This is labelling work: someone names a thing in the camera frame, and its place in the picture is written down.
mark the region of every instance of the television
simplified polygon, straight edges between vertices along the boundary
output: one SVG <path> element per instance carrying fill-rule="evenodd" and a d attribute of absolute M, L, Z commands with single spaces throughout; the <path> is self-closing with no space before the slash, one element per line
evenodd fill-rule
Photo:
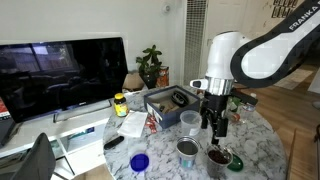
<path fill-rule="evenodd" d="M 112 98 L 127 73 L 120 37 L 0 45 L 0 96 L 16 123 Z"/>

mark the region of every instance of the marble table top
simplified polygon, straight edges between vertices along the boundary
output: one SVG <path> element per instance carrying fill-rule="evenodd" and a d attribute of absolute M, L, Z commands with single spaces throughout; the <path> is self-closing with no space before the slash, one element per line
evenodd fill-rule
<path fill-rule="evenodd" d="M 139 94 L 126 94 L 129 108 L 134 111 L 146 111 L 143 104 L 143 95 L 154 90 Z M 104 142 L 114 139 L 124 118 L 113 114 L 104 132 Z M 208 136 L 209 128 L 201 130 L 198 137 L 200 149 L 192 169 L 180 167 L 176 151 L 177 140 L 181 134 L 181 123 L 171 126 L 156 134 L 148 133 L 145 128 L 141 138 L 125 138 L 113 149 L 105 150 L 107 167 L 115 179 L 210 179 L 206 171 L 206 149 L 211 141 Z M 256 142 L 256 149 L 246 149 L 247 140 Z M 221 179 L 285 179 L 287 160 L 283 145 L 271 125 L 257 112 L 252 120 L 246 123 L 231 124 L 228 126 L 226 138 L 222 138 L 220 145 L 226 146 L 238 155 L 244 168 L 240 172 L 225 169 Z M 132 171 L 129 160 L 136 151 L 144 151 L 150 159 L 150 165 L 145 173 Z"/>

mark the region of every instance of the white paper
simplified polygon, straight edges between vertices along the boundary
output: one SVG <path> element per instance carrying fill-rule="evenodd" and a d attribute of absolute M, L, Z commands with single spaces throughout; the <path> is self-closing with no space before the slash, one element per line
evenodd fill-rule
<path fill-rule="evenodd" d="M 139 138 L 145 125 L 148 113 L 130 111 L 122 123 L 118 134 L 126 137 Z"/>

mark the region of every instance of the cardboard box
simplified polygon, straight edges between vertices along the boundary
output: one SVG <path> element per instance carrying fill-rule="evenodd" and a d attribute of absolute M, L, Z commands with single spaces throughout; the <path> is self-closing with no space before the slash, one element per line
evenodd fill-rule
<path fill-rule="evenodd" d="M 174 91 L 179 91 L 186 95 L 189 101 L 187 106 L 179 107 L 171 101 L 171 96 Z M 165 112 L 165 108 L 160 111 L 160 108 L 161 106 L 163 106 L 163 104 L 165 104 L 165 106 L 168 106 L 165 108 L 169 108 L 171 109 L 171 111 L 169 110 Z M 153 93 L 146 94 L 144 96 L 144 106 L 148 113 L 154 115 L 160 126 L 165 129 L 180 122 L 180 114 L 183 111 L 194 110 L 199 112 L 200 98 L 179 86 L 172 86 Z"/>
<path fill-rule="evenodd" d="M 123 86 L 122 92 L 134 92 L 141 91 L 144 87 L 144 82 L 141 79 L 139 73 L 127 74 Z"/>

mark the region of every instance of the chair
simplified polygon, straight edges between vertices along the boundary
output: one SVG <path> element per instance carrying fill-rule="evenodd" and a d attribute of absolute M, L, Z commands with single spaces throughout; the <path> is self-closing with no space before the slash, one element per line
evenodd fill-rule
<path fill-rule="evenodd" d="M 0 174 L 1 180 L 45 180 L 54 173 L 56 159 L 45 133 L 41 133 L 16 172 Z"/>

